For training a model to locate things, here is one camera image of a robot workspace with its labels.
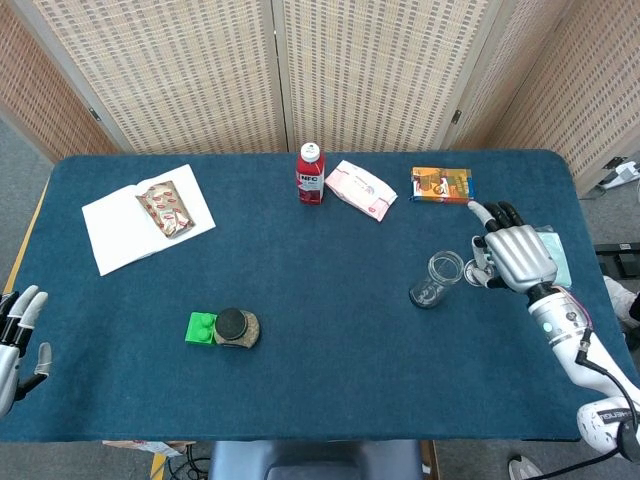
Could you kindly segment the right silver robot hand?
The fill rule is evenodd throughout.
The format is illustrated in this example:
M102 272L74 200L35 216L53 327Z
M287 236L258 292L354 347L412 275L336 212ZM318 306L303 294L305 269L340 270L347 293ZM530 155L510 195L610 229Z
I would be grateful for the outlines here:
M473 258L464 270L470 284L526 295L553 287L556 263L535 229L510 203L470 201L467 207L486 230L471 240Z

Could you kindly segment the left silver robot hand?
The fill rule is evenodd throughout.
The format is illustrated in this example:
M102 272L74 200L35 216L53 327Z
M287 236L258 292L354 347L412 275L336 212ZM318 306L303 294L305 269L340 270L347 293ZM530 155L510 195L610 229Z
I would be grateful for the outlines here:
M14 291L1 297L1 417L50 375L53 350L48 342L38 348L34 373L20 380L21 364L26 355L35 324L48 300L48 293L37 285L22 293Z

